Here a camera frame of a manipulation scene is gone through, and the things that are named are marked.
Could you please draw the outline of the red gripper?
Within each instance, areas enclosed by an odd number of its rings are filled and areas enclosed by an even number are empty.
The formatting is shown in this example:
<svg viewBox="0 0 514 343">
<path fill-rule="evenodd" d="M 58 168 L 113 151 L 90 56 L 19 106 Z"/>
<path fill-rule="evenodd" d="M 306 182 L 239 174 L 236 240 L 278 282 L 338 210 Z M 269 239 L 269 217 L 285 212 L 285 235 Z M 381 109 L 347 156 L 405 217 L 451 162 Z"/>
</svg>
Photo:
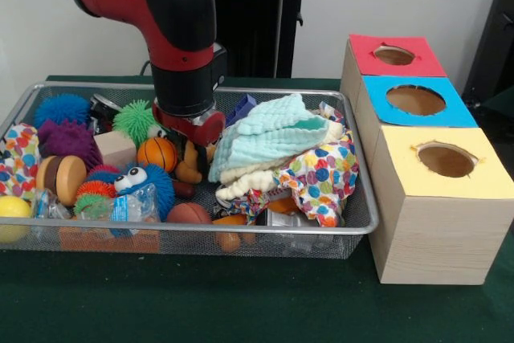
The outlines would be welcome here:
<svg viewBox="0 0 514 343">
<path fill-rule="evenodd" d="M 153 102 L 152 111 L 160 126 L 177 132 L 176 145 L 179 151 L 186 149 L 188 140 L 198 145 L 198 168 L 209 169 L 209 144 L 219 139 L 226 124 L 226 117 L 216 109 L 216 104 L 196 117 L 170 115 L 161 109 L 156 100 Z"/>
</svg>

